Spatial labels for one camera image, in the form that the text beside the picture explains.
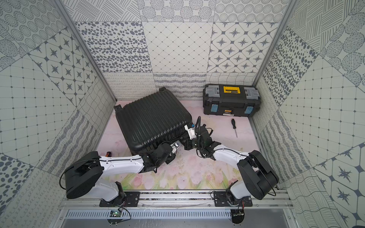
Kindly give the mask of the black ribbed hard-shell suitcase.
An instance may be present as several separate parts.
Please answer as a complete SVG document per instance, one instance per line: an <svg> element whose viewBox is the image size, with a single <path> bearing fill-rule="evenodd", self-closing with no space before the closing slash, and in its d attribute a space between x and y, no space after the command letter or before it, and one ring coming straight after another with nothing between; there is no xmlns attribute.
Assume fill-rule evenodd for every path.
<svg viewBox="0 0 365 228"><path fill-rule="evenodd" d="M193 119L167 88L125 106L114 107L116 119L132 155L149 153L165 142L173 143L187 133Z"/></svg>

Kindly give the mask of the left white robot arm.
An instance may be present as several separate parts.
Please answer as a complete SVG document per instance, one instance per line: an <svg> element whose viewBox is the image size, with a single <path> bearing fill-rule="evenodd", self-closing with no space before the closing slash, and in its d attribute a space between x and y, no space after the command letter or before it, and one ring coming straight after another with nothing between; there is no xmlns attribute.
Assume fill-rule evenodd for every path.
<svg viewBox="0 0 365 228"><path fill-rule="evenodd" d="M68 199L77 199L85 195L113 201L123 196L119 182L109 182L105 177L124 173L157 172L163 164L169 164L176 157L180 142L164 142L150 154L129 157L100 156L93 151L83 156L65 169L65 190Z"/></svg>

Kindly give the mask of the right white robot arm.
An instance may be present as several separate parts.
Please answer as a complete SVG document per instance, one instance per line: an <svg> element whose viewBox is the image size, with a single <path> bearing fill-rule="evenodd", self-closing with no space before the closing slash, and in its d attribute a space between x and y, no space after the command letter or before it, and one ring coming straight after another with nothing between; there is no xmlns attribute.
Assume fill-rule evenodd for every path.
<svg viewBox="0 0 365 228"><path fill-rule="evenodd" d="M226 199L231 205L237 205L249 196L261 200L275 191L279 177L260 152L240 152L214 141L213 132L209 132L205 124L201 125L200 117L195 124L187 124L184 128L187 133L181 141L185 150L195 149L200 158L221 161L239 170L242 180L226 189Z"/></svg>

